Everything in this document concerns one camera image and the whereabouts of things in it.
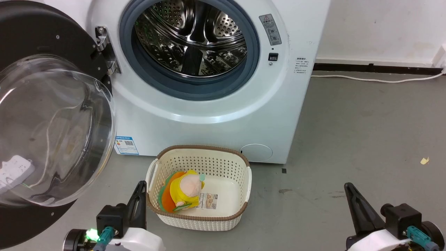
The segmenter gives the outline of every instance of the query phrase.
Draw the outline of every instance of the gray floor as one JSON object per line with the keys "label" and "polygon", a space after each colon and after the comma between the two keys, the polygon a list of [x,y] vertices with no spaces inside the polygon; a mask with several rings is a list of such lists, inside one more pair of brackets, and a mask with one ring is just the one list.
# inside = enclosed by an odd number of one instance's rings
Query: gray floor
{"label": "gray floor", "polygon": [[[421,77],[345,74],[388,80]],[[167,250],[344,250],[346,237],[354,234],[345,182],[355,184],[377,210],[384,203],[405,202],[446,230],[445,97],[445,77],[405,84],[312,79],[288,163],[252,165],[249,206],[235,229],[178,229],[149,211],[148,230],[164,239]],[[421,165],[428,156],[430,162]],[[152,159],[114,154],[92,189],[66,215],[8,250],[60,250],[68,230],[94,227],[105,204],[126,203]],[[111,182],[118,178],[119,183]]]}

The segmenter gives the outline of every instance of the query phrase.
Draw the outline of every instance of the white cable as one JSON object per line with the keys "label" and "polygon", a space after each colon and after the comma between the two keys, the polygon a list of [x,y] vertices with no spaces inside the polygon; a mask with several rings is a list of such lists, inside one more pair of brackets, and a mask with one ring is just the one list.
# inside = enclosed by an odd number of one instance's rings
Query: white cable
{"label": "white cable", "polygon": [[443,69],[442,72],[438,75],[427,77],[427,78],[419,78],[419,79],[404,79],[399,81],[387,81],[387,80],[379,80],[379,79],[359,79],[344,75],[311,75],[312,78],[346,78],[346,79],[353,79],[353,80],[359,80],[359,81],[370,81],[370,82],[380,82],[380,83],[389,83],[389,84],[396,84],[396,83],[403,83],[403,82],[409,82],[409,81],[418,81],[418,80],[428,80],[428,79],[434,79],[438,78],[439,76],[446,74],[446,69]]}

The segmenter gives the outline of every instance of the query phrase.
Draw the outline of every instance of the small paper scrap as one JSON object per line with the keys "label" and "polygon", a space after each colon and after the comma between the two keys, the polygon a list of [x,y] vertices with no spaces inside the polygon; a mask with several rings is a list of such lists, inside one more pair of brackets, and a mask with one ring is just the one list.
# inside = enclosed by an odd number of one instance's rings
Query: small paper scrap
{"label": "small paper scrap", "polygon": [[420,163],[421,165],[426,165],[429,162],[429,157],[427,157],[427,159],[423,158]]}

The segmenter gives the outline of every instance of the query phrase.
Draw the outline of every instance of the teal connector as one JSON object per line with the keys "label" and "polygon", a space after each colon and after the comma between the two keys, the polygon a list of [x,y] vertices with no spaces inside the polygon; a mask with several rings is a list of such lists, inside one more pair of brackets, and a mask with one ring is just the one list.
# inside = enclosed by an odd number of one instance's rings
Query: teal connector
{"label": "teal connector", "polygon": [[106,227],[99,236],[98,243],[96,243],[93,250],[105,251],[105,248],[107,247],[107,245],[110,243],[110,241],[113,239],[114,236],[115,236],[115,230],[111,226]]}
{"label": "teal connector", "polygon": [[422,246],[426,251],[440,250],[440,247],[436,243],[432,242],[429,236],[414,226],[407,228],[407,238]]}

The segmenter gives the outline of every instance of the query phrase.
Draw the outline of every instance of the label sticker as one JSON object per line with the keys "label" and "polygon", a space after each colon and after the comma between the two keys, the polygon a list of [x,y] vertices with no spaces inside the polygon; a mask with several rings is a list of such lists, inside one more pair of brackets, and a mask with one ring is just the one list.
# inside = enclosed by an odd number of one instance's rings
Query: label sticker
{"label": "label sticker", "polygon": [[310,62],[306,58],[296,58],[296,64],[294,65],[294,73],[305,74],[308,71]]}
{"label": "label sticker", "polygon": [[280,45],[282,40],[280,38],[279,30],[277,29],[276,22],[271,14],[263,15],[259,17],[260,21],[265,28],[266,34],[271,45]]}
{"label": "label sticker", "polygon": [[196,206],[196,208],[213,210],[217,209],[217,200],[219,198],[218,194],[201,192],[198,197],[199,204],[198,206]]}
{"label": "label sticker", "polygon": [[139,155],[132,137],[116,136],[115,145],[121,154]]}

